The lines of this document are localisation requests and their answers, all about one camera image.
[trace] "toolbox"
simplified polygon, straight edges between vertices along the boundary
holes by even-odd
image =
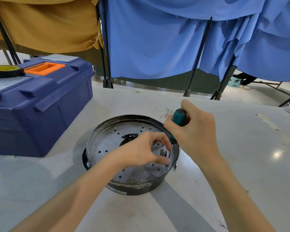
[[[92,76],[58,54],[0,66],[0,155],[44,157],[92,98]]]

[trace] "light blue stool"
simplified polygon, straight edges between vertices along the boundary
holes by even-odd
[[[228,86],[237,88],[239,87],[240,83],[241,83],[241,79],[236,78],[236,77],[231,77],[231,79],[228,82]]]

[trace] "black pants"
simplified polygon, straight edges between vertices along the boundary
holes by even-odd
[[[233,75],[233,77],[242,79],[241,85],[248,85],[251,82],[253,82],[255,79],[257,79],[256,77],[251,76],[251,75],[244,73],[244,72],[242,72],[238,75]]]

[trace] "hand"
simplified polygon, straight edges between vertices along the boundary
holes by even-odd
[[[171,143],[165,133],[145,132],[133,141],[130,141],[116,149],[124,167],[143,166],[148,163],[169,165],[170,159],[161,155],[154,155],[151,152],[153,142],[164,144],[168,151],[171,151]]]
[[[179,146],[199,167],[220,158],[214,116],[198,109],[187,99],[182,100],[181,108],[187,112],[187,125],[178,126],[172,121],[172,116],[168,116],[164,123]]]

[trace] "white tabletop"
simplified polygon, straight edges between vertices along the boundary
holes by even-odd
[[[92,100],[46,157],[0,156],[0,231],[13,228],[86,171],[81,156],[95,126],[124,114],[163,122],[158,109],[176,110],[181,100],[95,87]],[[278,107],[189,100],[214,114],[220,151],[236,177],[275,229],[290,231],[290,114]],[[177,170],[150,193],[126,196],[104,188],[77,231],[227,231],[221,224],[226,225],[212,190],[182,152]]]

